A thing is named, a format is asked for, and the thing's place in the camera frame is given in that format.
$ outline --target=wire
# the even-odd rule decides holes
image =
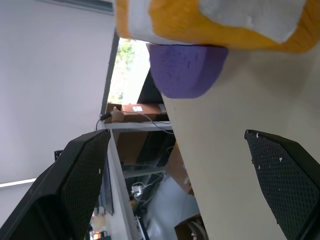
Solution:
[[[165,174],[163,173],[163,174],[160,174],[160,173],[155,173],[156,175],[160,175],[160,177],[158,177],[156,180],[154,180],[152,183],[150,183],[150,184],[148,184],[148,185],[145,185],[143,182],[136,182],[136,183],[134,183],[134,184],[132,184],[133,186],[134,185],[136,185],[136,184],[142,184],[144,187],[142,188],[142,190],[143,189],[145,189],[145,188],[147,188],[147,187],[149,187],[149,186],[152,186],[153,184],[155,184],[158,180],[160,180],[161,178],[163,178],[163,180],[161,181],[161,182],[158,182],[158,185],[159,184],[162,184],[162,183],[164,183],[168,178],[169,178],[169,175],[167,175],[167,177],[165,177]],[[135,196],[135,195],[133,195],[133,197],[134,197],[134,199],[137,201],[137,202],[139,202],[139,203],[143,203],[142,204],[142,207],[144,206],[144,205],[146,205],[148,202],[150,202],[151,201],[151,199],[154,197],[154,195],[156,194],[156,191],[157,191],[157,189],[155,188],[154,190],[153,190],[153,192],[152,192],[152,195],[149,197],[149,199],[148,200],[139,200],[139,199],[137,199],[137,197]]]
[[[171,154],[171,152],[169,152],[169,150],[170,150],[170,149],[173,149],[174,147],[175,147],[174,145],[173,145],[173,146],[168,147],[168,148],[166,149],[166,153],[167,153],[167,154]]]
[[[95,124],[95,130],[98,131],[98,123],[100,122],[101,120],[99,119],[96,124]]]
[[[133,124],[153,124],[153,122],[149,122],[149,121],[119,121],[119,120],[114,120],[111,123],[133,123]],[[157,124],[171,124],[170,121],[155,121],[154,123]]]
[[[208,240],[209,239],[208,235],[207,235],[207,232],[206,232],[205,228],[202,225],[200,225],[196,221],[191,221],[189,224],[193,224],[198,228],[198,230],[200,231],[200,233],[201,233],[201,235],[202,235],[204,240]]]
[[[174,132],[167,131],[164,128],[158,126],[149,116],[147,116],[147,115],[145,115],[143,113],[140,113],[138,111],[119,111],[119,112],[127,113],[127,114],[139,114],[139,115],[144,116],[145,118],[147,118],[150,121],[151,124],[155,125],[161,131],[163,131],[163,132],[165,132],[167,134],[173,134],[173,135],[175,134]]]

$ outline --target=small white label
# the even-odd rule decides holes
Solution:
[[[142,112],[142,111],[143,111],[141,106],[133,106],[133,107],[132,107],[132,110],[133,110],[134,112]]]

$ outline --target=black mesh pad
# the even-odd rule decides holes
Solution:
[[[85,235],[98,200],[109,138],[108,134],[101,134],[85,145],[61,191],[78,239]]]
[[[262,193],[288,240],[300,239],[318,209],[319,189],[288,152],[256,132],[245,135]]]

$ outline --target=foam block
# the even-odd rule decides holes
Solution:
[[[228,49],[218,46],[150,45],[150,70],[159,91],[171,99],[203,95],[219,77]]]

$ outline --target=white wall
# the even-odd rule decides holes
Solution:
[[[0,227],[5,223],[31,185],[31,183],[28,183],[0,189]]]
[[[0,0],[0,183],[37,177],[95,129],[113,33],[106,14]]]

